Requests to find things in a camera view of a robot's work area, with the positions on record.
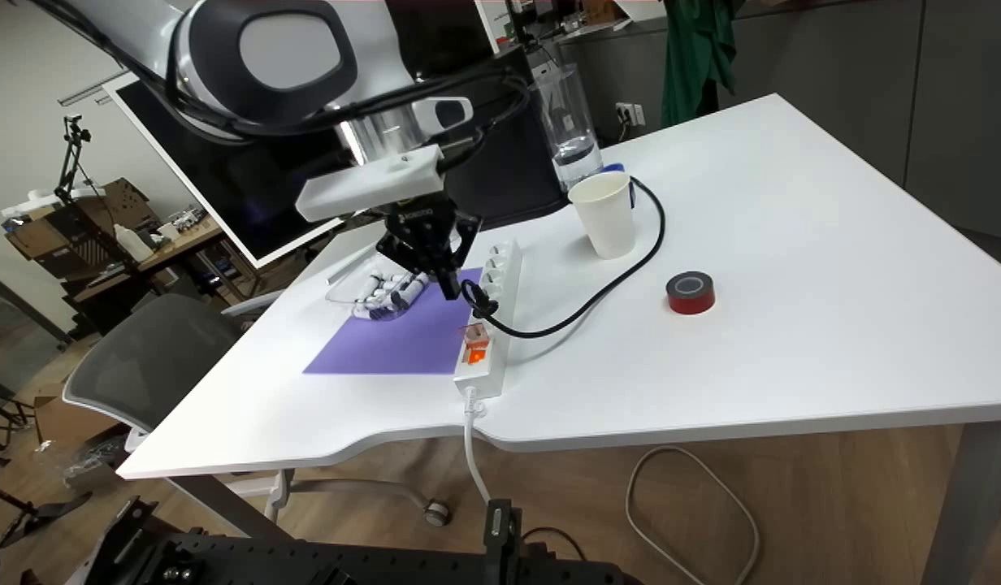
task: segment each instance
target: white cable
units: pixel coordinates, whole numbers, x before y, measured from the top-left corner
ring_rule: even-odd
[[[735,494],[735,491],[732,491],[696,453],[689,453],[689,450],[655,450],[655,453],[647,453],[647,455],[634,465],[634,472],[632,472],[632,477],[629,477],[629,491],[623,491],[623,516],[629,516],[632,531],[634,531],[656,556],[662,556],[676,572],[684,572],[692,585],[707,585],[684,560],[676,560],[676,554],[662,551],[655,537],[647,537],[643,526],[640,526],[636,516],[634,516],[634,491],[636,491],[636,482],[640,482],[643,465],[655,461],[655,457],[659,457],[659,455],[671,455],[671,453],[672,453],[672,455],[684,455],[684,457],[689,457],[689,461],[696,461],[696,468],[704,468],[704,472],[728,494],[728,500],[740,511],[740,516],[748,520],[751,537],[756,537],[756,545],[751,545],[751,556],[748,556],[744,569],[740,569],[738,579],[735,579],[735,585],[744,585],[744,581],[751,579],[758,560],[762,560],[762,544],[765,544],[762,526],[758,526],[758,516],[756,516],[751,507],[740,505],[738,494]]]
[[[474,388],[466,391],[466,465],[470,465],[470,476],[472,476],[472,482],[474,482],[474,489],[481,494],[481,505],[491,505],[491,489],[481,477],[478,461],[474,461],[472,433],[474,433]]]

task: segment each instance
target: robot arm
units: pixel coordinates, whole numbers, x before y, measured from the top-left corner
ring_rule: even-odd
[[[125,62],[188,127],[219,141],[368,132],[362,167],[301,196],[307,221],[387,207],[382,251],[459,295],[478,221],[446,196],[425,137],[472,122],[466,97],[412,85],[384,0],[34,0]]]

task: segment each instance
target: white table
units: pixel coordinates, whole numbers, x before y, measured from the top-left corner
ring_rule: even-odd
[[[671,241],[566,345],[515,345],[522,364],[478,433],[529,453],[986,423],[961,438],[935,537],[952,556],[929,556],[929,581],[966,579],[1001,500],[1001,266],[779,97],[606,158],[666,203]],[[517,236],[527,253],[517,324],[564,320],[634,262],[656,235],[647,199],[636,221],[636,251],[611,262],[592,257],[569,207],[484,235]],[[125,477],[172,477],[197,494],[213,491],[205,476],[333,465],[462,430],[450,377],[303,374],[344,323],[327,304],[329,253],[130,455]],[[684,269],[714,275],[711,312],[662,306]],[[279,537],[256,514],[213,507]]]

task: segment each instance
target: roll of tape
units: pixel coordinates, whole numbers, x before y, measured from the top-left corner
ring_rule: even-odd
[[[708,272],[681,272],[666,284],[666,306],[681,317],[698,317],[714,306],[714,279]]]

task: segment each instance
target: table leg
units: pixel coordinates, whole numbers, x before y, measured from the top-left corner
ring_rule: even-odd
[[[180,491],[233,525],[252,541],[292,541],[284,526],[226,489],[219,477],[171,477]]]
[[[1001,423],[966,426],[923,585],[966,585],[1001,516]]]

